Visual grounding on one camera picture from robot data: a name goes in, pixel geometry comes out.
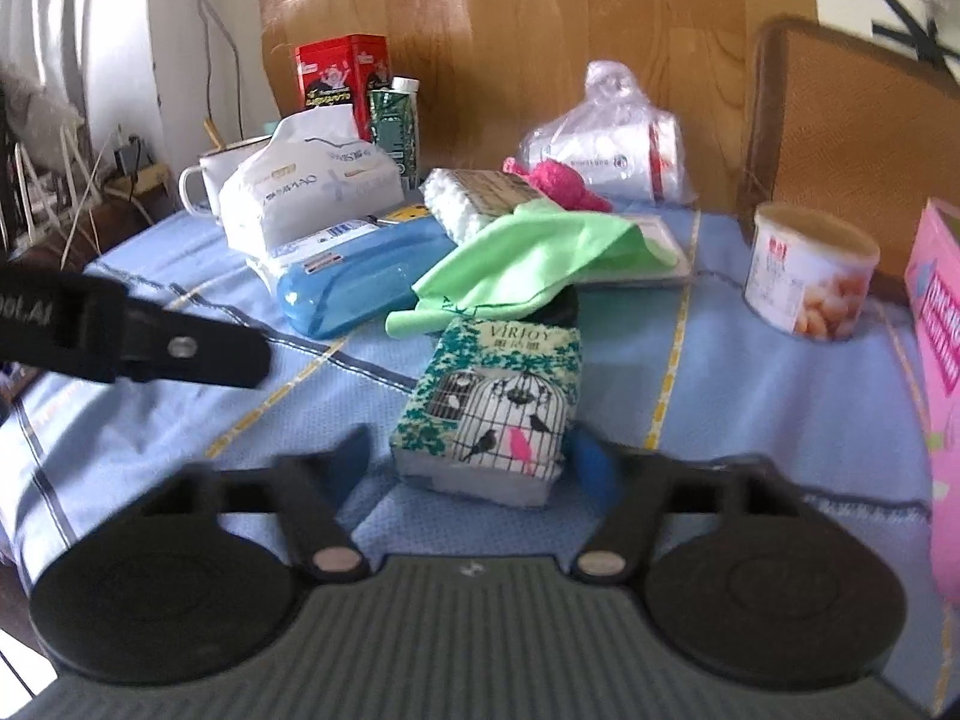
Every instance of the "white tissue pack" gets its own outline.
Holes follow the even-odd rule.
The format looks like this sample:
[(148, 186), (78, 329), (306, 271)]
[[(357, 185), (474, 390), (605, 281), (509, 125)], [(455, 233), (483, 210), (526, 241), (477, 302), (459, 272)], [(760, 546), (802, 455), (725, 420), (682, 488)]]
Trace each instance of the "white tissue pack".
[(291, 241), (403, 203), (400, 171), (359, 139), (352, 108), (311, 108), (280, 122), (220, 192), (227, 244), (258, 259)]
[(424, 205), (450, 240), (464, 245), (493, 220), (518, 205), (544, 197), (518, 175), (498, 170), (435, 167), (421, 187)]

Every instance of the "tissue box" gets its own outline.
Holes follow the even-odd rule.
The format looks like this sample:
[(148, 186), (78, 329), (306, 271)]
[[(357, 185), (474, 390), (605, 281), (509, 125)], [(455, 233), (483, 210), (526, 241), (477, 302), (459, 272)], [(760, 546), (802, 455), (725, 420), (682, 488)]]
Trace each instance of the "tissue box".
[(928, 443), (936, 466), (942, 453), (960, 463), (960, 208), (930, 200), (906, 269), (917, 324), (926, 399)]
[(580, 366), (576, 329), (456, 319), (391, 437), (397, 471), (440, 493), (545, 505)]
[(347, 106), (333, 105), (280, 122), (224, 184), (220, 220), (230, 248), (265, 260), (277, 247), (402, 204), (397, 165), (357, 139)]
[(930, 200), (906, 269), (930, 423), (930, 562), (939, 591), (960, 602), (960, 208)]

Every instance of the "black bird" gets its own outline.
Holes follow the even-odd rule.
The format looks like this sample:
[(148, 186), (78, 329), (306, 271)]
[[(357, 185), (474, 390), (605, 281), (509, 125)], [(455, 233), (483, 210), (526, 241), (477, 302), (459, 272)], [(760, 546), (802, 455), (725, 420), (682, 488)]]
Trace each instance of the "black bird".
[(507, 392), (507, 400), (515, 406), (526, 406), (528, 403), (533, 403), (536, 398), (534, 398), (534, 395), (529, 389), (520, 389), (518, 386), (515, 386)]
[(530, 429), (538, 433), (549, 433), (550, 428), (544, 425), (544, 420), (540, 419), (535, 413), (530, 415)]
[(467, 454), (467, 456), (462, 458), (462, 460), (467, 461), (474, 455), (482, 455), (484, 452), (490, 451), (495, 446), (496, 446), (496, 430), (491, 428), (483, 436), (477, 439), (477, 443), (473, 445), (473, 448), (469, 451), (469, 454)]

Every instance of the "red tin can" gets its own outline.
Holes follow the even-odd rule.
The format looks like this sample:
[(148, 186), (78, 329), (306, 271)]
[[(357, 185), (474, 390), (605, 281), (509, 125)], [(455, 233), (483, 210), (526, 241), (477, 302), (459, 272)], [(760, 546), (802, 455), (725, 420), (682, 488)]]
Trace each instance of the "red tin can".
[(390, 55), (382, 35), (347, 35), (296, 49), (296, 76), (304, 110), (352, 105), (360, 137), (369, 140), (367, 93), (390, 86)]

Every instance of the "metal rivet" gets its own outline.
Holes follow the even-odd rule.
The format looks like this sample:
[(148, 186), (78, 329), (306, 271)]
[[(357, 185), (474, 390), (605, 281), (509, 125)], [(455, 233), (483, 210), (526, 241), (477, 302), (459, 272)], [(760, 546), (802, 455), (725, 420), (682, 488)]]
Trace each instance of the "metal rivet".
[(577, 567), (592, 577), (614, 577), (627, 567), (623, 556), (616, 552), (584, 552), (577, 558)]
[(352, 571), (360, 562), (363, 556), (355, 549), (349, 547), (326, 547), (316, 552), (313, 556), (313, 565), (320, 571), (330, 571), (331, 573), (344, 573)]
[(170, 338), (170, 343), (167, 344), (167, 352), (171, 357), (178, 360), (189, 360), (197, 353), (197, 340), (189, 336)]

